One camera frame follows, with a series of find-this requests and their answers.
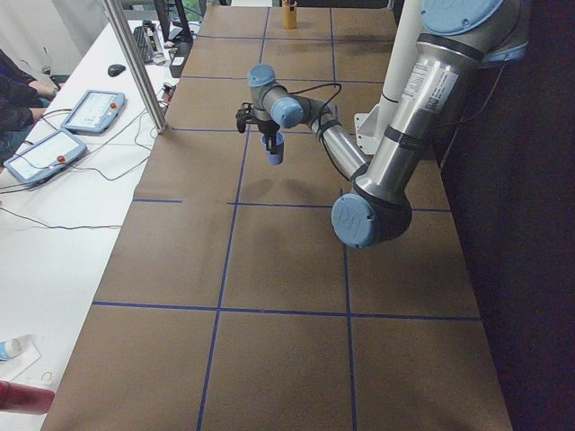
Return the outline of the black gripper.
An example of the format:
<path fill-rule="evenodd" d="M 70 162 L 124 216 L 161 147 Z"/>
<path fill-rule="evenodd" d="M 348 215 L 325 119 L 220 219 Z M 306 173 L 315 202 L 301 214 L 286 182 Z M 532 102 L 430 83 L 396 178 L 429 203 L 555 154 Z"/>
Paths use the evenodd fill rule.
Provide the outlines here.
<path fill-rule="evenodd" d="M 257 127 L 264 135 L 264 146 L 268 154 L 277 153 L 277 123 L 273 119 L 257 119 Z"/>

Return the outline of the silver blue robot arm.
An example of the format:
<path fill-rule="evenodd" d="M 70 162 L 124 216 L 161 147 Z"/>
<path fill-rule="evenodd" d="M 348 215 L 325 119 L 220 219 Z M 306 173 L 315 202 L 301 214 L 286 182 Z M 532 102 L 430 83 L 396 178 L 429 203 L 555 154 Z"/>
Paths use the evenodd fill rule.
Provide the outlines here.
<path fill-rule="evenodd" d="M 266 64 L 248 74 L 251 100 L 236 113 L 239 131 L 254 124 L 269 155 L 282 155 L 281 128 L 308 126 L 350 181 L 332 207 L 338 238 L 366 248 L 402 235 L 411 223 L 406 186 L 434 131 L 446 125 L 473 72 L 522 58 L 528 43 L 528 1 L 404 3 L 379 103 L 356 123 L 375 146 L 367 155 L 326 101 L 288 91 Z"/>

